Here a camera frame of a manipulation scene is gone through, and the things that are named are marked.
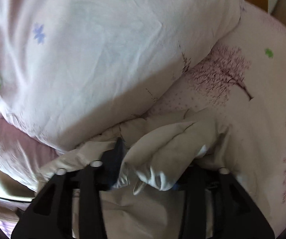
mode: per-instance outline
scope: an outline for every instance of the silver screw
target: silver screw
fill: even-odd
[[[64,175],[66,173],[67,173],[67,171],[65,169],[63,169],[63,168],[60,168],[60,169],[56,170],[56,175]]]
[[[95,168],[100,167],[102,165],[103,165],[103,163],[101,161],[93,161],[90,163],[90,166],[95,167]]]
[[[220,168],[218,171],[220,172],[220,174],[229,174],[230,173],[227,168]]]

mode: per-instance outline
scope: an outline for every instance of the mattress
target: mattress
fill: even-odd
[[[286,228],[286,28],[241,3],[238,26],[200,64],[189,66],[147,114],[188,108],[209,108],[230,126],[237,160],[227,167],[278,236]]]

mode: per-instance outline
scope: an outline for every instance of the white pillow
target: white pillow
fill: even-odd
[[[239,15],[238,0],[0,0],[0,112],[71,150],[148,110]]]

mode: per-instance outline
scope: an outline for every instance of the pink fabric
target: pink fabric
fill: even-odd
[[[56,150],[35,141],[0,119],[0,170],[30,189],[38,169],[57,157]]]

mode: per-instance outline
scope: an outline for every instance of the fabric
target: fabric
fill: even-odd
[[[239,141],[228,169],[249,192],[275,235],[286,228],[286,28],[241,4],[241,20],[148,115],[208,108]]]
[[[70,151],[148,110],[238,21],[238,0],[0,0],[0,114]]]
[[[210,169],[225,166],[232,142],[228,127],[220,125],[207,110],[185,110],[118,124],[43,166],[38,191],[58,168],[74,171],[99,160],[104,151],[115,146],[118,137],[123,138],[128,151],[115,184],[117,190],[101,193],[107,236],[177,239],[184,193],[169,190],[194,159]],[[75,197],[76,238],[77,201]]]
[[[58,155],[53,148],[35,141],[0,119],[0,170],[30,189],[44,164]]]

